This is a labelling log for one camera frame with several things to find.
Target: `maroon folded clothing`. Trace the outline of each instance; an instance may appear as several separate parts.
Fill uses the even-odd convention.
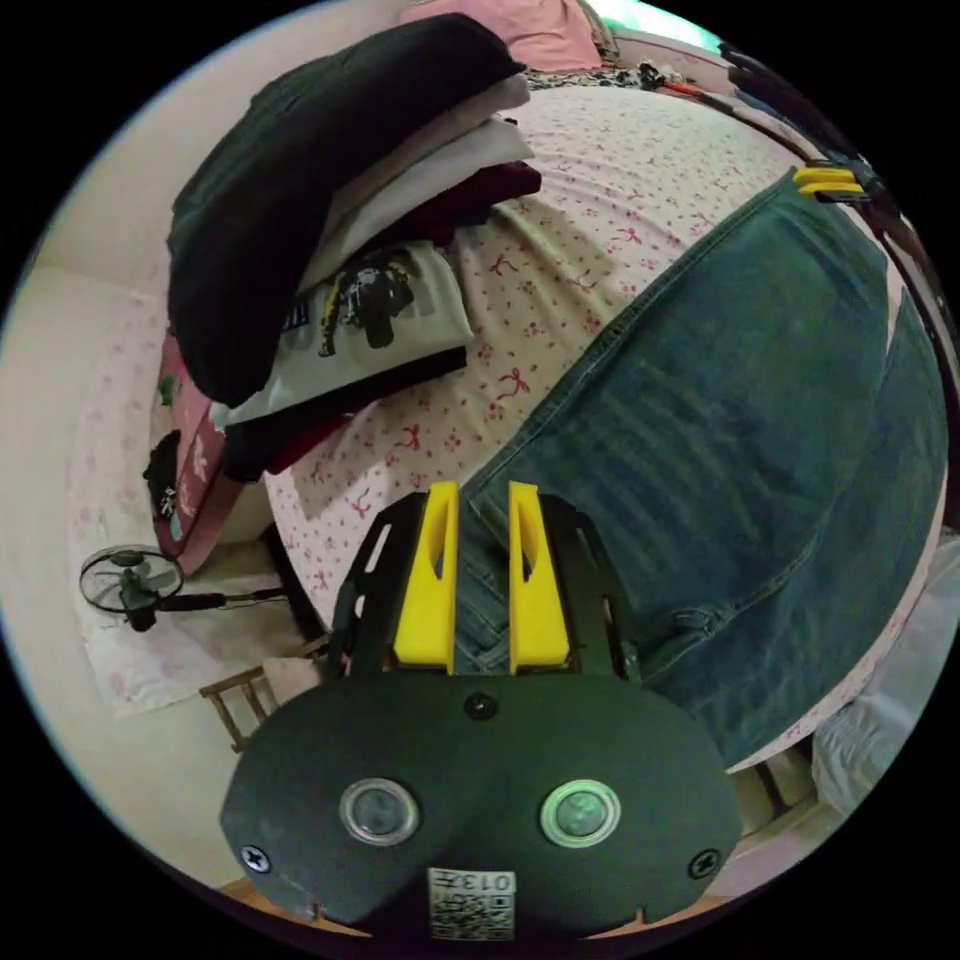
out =
[[[484,167],[462,183],[415,207],[378,233],[364,249],[405,240],[430,240],[438,247],[445,247],[453,240],[457,227],[476,222],[478,210],[536,193],[541,179],[539,172],[522,160]]]
[[[284,448],[283,452],[267,467],[267,473],[274,475],[283,473],[287,467],[292,467],[298,460],[305,457],[315,446],[322,443],[327,437],[336,433],[341,427],[353,419],[352,413],[345,413],[334,420],[328,420],[319,427],[297,434]]]

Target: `white folded shirt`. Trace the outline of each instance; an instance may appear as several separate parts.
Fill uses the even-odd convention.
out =
[[[432,243],[374,251],[301,299],[267,385],[239,407],[212,404],[211,417],[218,428],[256,420],[472,340],[453,268]]]
[[[368,240],[479,170],[533,156],[516,125],[499,117],[428,154],[343,218],[314,253],[300,291],[322,283]]]

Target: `denim fabric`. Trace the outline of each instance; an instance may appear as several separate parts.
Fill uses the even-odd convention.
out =
[[[642,682],[736,763],[869,649],[946,464],[934,356],[886,260],[788,174],[591,345],[462,492],[458,667],[507,664],[507,487],[592,517],[637,614]]]

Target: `pink pillow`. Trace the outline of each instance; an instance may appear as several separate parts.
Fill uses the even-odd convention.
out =
[[[600,54],[578,0],[423,0],[400,13],[400,23],[463,13],[483,24],[532,70],[598,70]]]

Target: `qr code label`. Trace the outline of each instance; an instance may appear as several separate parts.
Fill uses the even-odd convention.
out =
[[[434,939],[513,939],[516,874],[431,867],[427,877]]]

